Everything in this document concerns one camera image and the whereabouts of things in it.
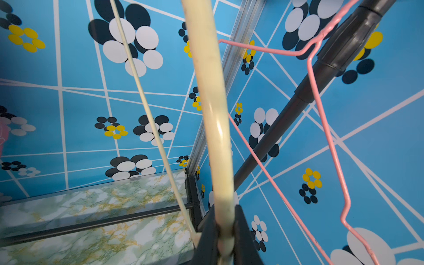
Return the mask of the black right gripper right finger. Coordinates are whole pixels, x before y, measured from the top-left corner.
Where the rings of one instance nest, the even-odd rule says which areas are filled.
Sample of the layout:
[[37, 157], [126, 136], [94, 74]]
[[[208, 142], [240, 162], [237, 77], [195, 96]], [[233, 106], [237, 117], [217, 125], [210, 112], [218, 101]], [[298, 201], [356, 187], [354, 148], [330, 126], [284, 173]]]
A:
[[235, 206], [234, 236], [234, 264], [263, 265], [251, 238], [250, 229], [240, 205]]

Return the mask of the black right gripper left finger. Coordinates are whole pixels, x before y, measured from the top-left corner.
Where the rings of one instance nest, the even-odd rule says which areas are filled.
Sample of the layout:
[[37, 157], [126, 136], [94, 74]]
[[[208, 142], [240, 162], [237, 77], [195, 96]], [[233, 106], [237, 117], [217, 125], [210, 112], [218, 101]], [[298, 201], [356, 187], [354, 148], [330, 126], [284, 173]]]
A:
[[215, 220], [215, 206], [208, 211], [208, 217], [198, 247], [190, 261], [191, 265], [217, 265], [219, 258], [219, 225]]

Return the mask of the pink clothes hanger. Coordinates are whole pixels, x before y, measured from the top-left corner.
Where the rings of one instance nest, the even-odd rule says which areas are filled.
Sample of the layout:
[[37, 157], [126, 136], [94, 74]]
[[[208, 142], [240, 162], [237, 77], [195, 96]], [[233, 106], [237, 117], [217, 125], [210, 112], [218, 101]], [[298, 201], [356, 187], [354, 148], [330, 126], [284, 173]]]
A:
[[[344, 1], [269, 2], [274, 14], [262, 16], [258, 34], [269, 35], [270, 48], [305, 53], [279, 56], [254, 49], [242, 53], [242, 80], [234, 83], [228, 100], [238, 126], [231, 133], [234, 151], [240, 154], [235, 160], [235, 199], [243, 207], [265, 265], [371, 265], [363, 240], [379, 264], [396, 263], [382, 239], [381, 189], [346, 154], [344, 143], [349, 131], [383, 101], [381, 85], [388, 62], [382, 31], [398, 6], [394, 2], [353, 61], [319, 91], [350, 194], [348, 220], [354, 233], [340, 221], [343, 191], [314, 99], [262, 158], [254, 152], [308, 76], [307, 59], [314, 50], [311, 39], [330, 23]], [[267, 31], [266, 26], [276, 20], [279, 26]]]

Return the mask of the white hanger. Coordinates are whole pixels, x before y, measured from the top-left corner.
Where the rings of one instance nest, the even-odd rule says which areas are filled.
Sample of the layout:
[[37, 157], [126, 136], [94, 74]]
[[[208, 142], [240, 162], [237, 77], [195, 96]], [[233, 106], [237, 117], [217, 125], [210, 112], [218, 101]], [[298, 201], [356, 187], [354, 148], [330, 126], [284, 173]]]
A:
[[209, 1], [182, 1], [200, 97], [218, 225], [218, 264], [233, 262], [234, 179], [223, 69]]

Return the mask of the pink jacket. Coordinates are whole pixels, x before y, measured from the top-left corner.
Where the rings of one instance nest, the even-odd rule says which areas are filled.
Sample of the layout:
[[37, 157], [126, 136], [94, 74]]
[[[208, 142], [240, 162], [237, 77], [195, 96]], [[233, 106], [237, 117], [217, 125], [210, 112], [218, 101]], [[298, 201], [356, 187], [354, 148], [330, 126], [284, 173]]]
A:
[[6, 141], [9, 137], [9, 130], [7, 129], [7, 126], [1, 123], [0, 128], [0, 156], [2, 156], [2, 151], [5, 146]]

